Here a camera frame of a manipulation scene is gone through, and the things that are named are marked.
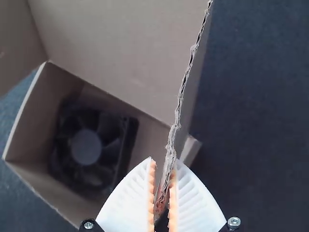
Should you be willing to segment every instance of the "screw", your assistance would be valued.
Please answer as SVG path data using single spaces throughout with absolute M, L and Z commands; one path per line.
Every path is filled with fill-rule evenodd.
M 230 231 L 234 231 L 236 229 L 238 229 L 238 227 L 241 224 L 241 220 L 238 217 L 231 217 L 228 221 L 227 221 L 227 226 L 230 229 Z
M 84 227 L 86 230 L 91 230 L 94 227 L 94 224 L 88 221 L 84 224 Z

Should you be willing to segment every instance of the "corrugated cardboard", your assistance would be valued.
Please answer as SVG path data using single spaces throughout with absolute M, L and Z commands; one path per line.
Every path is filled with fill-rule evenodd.
M 1 30 L 14 39 L 0 34 L 0 45 L 5 45 L 0 94 L 43 60 L 51 60 L 39 68 L 26 94 L 3 159 L 64 218 L 78 227 L 85 217 L 95 217 L 105 200 L 85 200 L 46 170 L 56 113 L 67 97 L 139 120 L 130 169 L 152 156 L 158 183 L 164 162 L 170 167 L 176 156 L 192 162 L 200 143 L 188 135 L 188 128 L 211 2 L 29 0 L 31 11 L 19 0 L 1 4 Z M 165 160 L 168 141 L 172 159 Z M 168 182 L 169 175 L 163 179 Z

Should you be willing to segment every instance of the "fan hub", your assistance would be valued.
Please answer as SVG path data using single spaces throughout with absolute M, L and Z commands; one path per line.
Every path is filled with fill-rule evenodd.
M 71 154 L 81 165 L 91 165 L 98 161 L 102 151 L 99 136 L 93 130 L 82 129 L 71 139 Z

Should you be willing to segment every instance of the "dark gray carpet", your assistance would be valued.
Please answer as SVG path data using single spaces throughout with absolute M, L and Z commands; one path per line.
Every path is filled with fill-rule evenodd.
M 216 0 L 193 171 L 251 232 L 309 226 L 309 2 Z M 32 77 L 0 100 L 0 154 Z M 2 232 L 75 229 L 0 162 Z

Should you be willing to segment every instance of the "computer fan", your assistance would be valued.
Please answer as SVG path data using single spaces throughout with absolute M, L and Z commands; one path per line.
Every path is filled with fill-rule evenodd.
M 137 129 L 135 118 L 65 104 L 59 112 L 49 170 L 82 195 L 111 192 L 127 174 Z

